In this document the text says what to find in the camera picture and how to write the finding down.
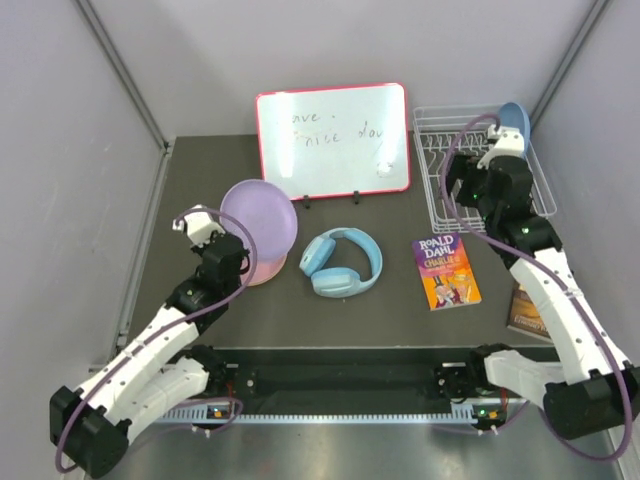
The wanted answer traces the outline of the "pink plate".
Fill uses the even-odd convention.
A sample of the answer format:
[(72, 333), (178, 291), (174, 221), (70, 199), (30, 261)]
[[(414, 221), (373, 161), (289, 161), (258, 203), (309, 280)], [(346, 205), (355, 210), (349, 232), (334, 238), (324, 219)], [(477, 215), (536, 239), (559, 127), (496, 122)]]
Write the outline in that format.
[(249, 286), (258, 286), (271, 280), (284, 267), (287, 260), (287, 254), (274, 261), (258, 261), (255, 272), (249, 281)]

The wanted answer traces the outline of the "purple plate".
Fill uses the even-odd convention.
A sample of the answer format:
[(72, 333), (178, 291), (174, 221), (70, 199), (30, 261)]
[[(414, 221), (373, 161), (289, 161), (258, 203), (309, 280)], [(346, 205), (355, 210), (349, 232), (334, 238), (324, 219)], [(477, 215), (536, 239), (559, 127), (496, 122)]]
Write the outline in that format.
[(279, 260), (296, 241), (295, 208), (287, 195), (269, 182), (248, 179), (237, 183), (224, 195), (220, 210), (249, 231), (261, 262)]

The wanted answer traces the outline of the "blue plate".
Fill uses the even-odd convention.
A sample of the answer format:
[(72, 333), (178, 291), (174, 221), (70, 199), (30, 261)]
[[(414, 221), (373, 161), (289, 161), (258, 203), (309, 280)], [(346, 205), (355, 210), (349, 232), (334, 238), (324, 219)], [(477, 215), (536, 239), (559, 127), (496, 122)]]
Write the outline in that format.
[(498, 110), (498, 116), (502, 126), (519, 130), (524, 142), (524, 150), (521, 155), (521, 157), (524, 158), (530, 145), (531, 135), (531, 124), (528, 112), (520, 103), (507, 102)]

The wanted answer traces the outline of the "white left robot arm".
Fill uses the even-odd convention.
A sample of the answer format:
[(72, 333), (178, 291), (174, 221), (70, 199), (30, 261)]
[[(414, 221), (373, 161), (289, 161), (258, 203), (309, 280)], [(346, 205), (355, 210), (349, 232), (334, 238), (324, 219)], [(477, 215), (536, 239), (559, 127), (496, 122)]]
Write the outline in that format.
[(227, 366), (197, 344), (248, 286), (257, 266), (251, 235), (213, 230), (197, 235), (200, 258), (150, 323), (110, 363), (49, 401), (49, 435), (61, 474), (76, 469), (99, 479), (115, 469), (137, 437), (171, 409), (213, 398), (236, 412)]

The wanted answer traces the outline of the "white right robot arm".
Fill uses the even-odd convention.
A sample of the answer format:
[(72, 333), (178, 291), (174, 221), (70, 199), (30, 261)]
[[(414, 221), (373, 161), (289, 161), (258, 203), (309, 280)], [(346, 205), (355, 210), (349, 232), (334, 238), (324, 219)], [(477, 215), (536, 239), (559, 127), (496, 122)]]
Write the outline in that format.
[(504, 344), (483, 345), (466, 374), (469, 388), (487, 396), (510, 390), (536, 405), (563, 440), (621, 426), (631, 438), (639, 414), (639, 368), (606, 335), (578, 287), (562, 242), (535, 213), (533, 175), (520, 156), (480, 158), (447, 153), (442, 199), (450, 213), (476, 209), (478, 237), (491, 245), (524, 287), (556, 349), (559, 366), (533, 361)]

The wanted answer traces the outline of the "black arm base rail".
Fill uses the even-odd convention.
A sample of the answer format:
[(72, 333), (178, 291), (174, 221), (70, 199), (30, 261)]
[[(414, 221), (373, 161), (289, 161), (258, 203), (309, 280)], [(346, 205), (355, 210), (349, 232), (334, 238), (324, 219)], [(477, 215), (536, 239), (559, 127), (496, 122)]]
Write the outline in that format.
[(222, 349), (196, 345), (124, 371), (146, 393), (176, 385), (188, 397), (230, 396), (248, 414), (441, 412), (468, 399), (509, 396), (479, 373), (483, 345), (466, 348)]

